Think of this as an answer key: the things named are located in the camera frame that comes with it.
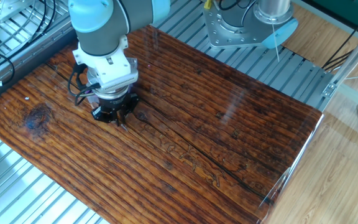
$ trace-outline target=metal grating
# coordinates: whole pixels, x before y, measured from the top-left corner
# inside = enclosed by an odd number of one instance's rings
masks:
[[[59,16],[65,17],[67,3],[59,2]],[[25,22],[31,7],[0,24],[1,52],[11,54],[36,29],[42,17],[38,9],[43,7],[39,6],[28,27],[16,34],[15,28]],[[170,15],[153,26],[288,96],[324,110],[328,99],[321,97],[321,92],[331,74],[283,47],[279,48],[279,62],[275,51],[264,47],[212,49],[202,10],[198,0],[173,0]],[[0,141],[0,223],[107,222]]]
[[[33,3],[31,3],[31,6],[25,8],[5,22],[0,23],[0,54],[7,57],[14,55],[29,41],[37,30],[44,14],[44,2],[41,0],[34,2],[34,11]],[[44,30],[49,24],[53,12],[53,1],[46,0],[46,3],[47,14],[45,23],[41,26],[41,30]],[[56,13],[53,21],[59,21],[64,17],[68,17],[67,1],[56,0],[56,5]]]

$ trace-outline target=varnished wooden surface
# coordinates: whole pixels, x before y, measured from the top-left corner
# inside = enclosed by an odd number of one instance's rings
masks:
[[[112,223],[255,223],[321,113],[154,28],[128,38],[128,132],[73,106],[73,43],[0,96],[1,140]]]
[[[322,66],[348,33],[295,6],[300,25],[285,43],[290,50]],[[340,55],[358,44],[352,38]],[[358,66],[351,76],[358,75]],[[358,79],[346,80],[358,91]],[[295,174],[280,196],[269,224],[358,223],[357,103],[338,93],[305,151]]]

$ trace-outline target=wood plank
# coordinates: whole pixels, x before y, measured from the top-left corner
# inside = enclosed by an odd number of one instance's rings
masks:
[[[321,113],[152,27],[128,38],[128,132],[73,106],[73,43],[0,96],[0,138],[112,223],[263,218]]]

